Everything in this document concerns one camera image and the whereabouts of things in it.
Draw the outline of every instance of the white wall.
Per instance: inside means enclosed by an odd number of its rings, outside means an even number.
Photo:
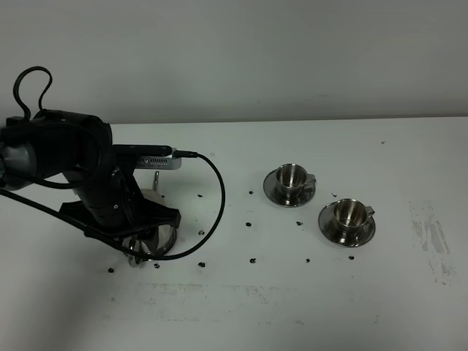
[[[43,65],[46,108],[106,121],[468,112],[466,0],[3,0],[0,116]],[[36,106],[45,76],[24,80]]]

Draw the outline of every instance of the table surface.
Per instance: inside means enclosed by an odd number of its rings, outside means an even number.
[[[209,156],[227,190],[218,230],[184,259],[131,268],[0,198],[2,350],[468,349],[468,118],[121,124],[113,134]],[[291,162],[317,178],[301,208],[263,193],[268,172]],[[151,187],[152,171],[135,177]],[[185,159],[162,172],[160,192],[181,211],[182,252],[212,225],[219,185]],[[55,209],[77,199],[35,185],[18,193]],[[334,245],[318,228],[320,210],[346,197],[375,210],[365,246]]]

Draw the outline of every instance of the saucer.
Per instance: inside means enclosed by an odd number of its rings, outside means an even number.
[[[375,221],[370,217],[361,231],[355,234],[346,234],[335,228],[331,222],[333,206],[335,203],[326,205],[319,214],[319,228],[322,234],[332,243],[345,247],[358,247],[368,243],[375,234]]]
[[[279,194],[278,190],[276,190],[275,172],[276,170],[272,170],[263,181],[263,191],[268,199],[283,207],[299,207],[312,200],[315,194],[315,184],[312,187],[312,191],[302,192],[298,196],[285,197],[284,195]]]

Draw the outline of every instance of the stainless steel cup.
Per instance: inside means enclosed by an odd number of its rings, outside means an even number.
[[[276,170],[276,190],[285,197],[314,191],[315,175],[308,174],[300,165],[288,163]]]
[[[343,199],[336,201],[331,221],[343,233],[355,234],[367,224],[373,214],[371,206],[365,206],[357,200]]]

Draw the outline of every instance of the cup and saucer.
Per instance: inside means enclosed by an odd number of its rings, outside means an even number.
[[[319,228],[332,243],[358,247],[368,243],[375,234],[374,210],[353,199],[329,203],[319,215]]]
[[[268,199],[283,207],[299,207],[312,200],[315,194],[315,175],[300,165],[288,163],[271,171],[263,181]]]

